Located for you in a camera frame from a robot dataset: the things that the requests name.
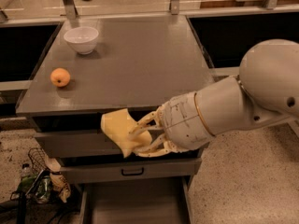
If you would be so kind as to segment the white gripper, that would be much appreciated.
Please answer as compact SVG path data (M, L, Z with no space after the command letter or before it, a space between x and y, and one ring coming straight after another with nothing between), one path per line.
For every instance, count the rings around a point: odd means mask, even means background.
M171 152L178 147L196 150L214 138L207 127L197 104L197 92L190 92L171 98L161 108L151 111L140 119L130 130L130 140L136 139L145 131L162 130L150 145L138 147L134 153L143 158L156 158Z

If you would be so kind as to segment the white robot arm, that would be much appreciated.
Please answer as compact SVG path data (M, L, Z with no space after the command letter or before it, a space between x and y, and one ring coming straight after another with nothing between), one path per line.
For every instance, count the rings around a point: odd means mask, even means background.
M239 75L171 98L141 119L131 138L154 129L156 140L134 153L159 157L196 150L216 135L252 130L299 117L299 44L271 39L243 57Z

